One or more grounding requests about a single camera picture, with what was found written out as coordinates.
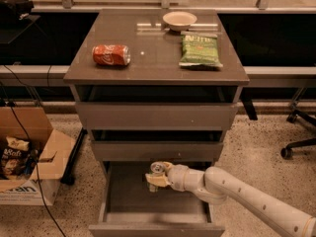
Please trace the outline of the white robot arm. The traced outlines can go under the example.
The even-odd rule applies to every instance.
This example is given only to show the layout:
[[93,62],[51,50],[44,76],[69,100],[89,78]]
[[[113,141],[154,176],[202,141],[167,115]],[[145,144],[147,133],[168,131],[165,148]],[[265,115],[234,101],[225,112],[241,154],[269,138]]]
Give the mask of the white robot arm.
[[205,171],[154,162],[146,181],[153,187],[170,186],[174,191],[191,192],[210,204],[235,199],[281,237],[316,237],[316,218],[235,178],[228,172],[209,167]]

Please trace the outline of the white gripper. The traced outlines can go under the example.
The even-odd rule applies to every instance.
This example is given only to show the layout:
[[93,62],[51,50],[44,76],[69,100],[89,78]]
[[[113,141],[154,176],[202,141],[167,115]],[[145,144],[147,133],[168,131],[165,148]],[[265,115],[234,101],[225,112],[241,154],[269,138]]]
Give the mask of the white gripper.
[[164,171],[168,172],[167,177],[165,175],[155,176],[152,174],[146,174],[146,181],[156,187],[170,187],[178,192],[185,191],[185,178],[189,171],[189,167],[185,165],[173,165],[171,162],[163,162]]

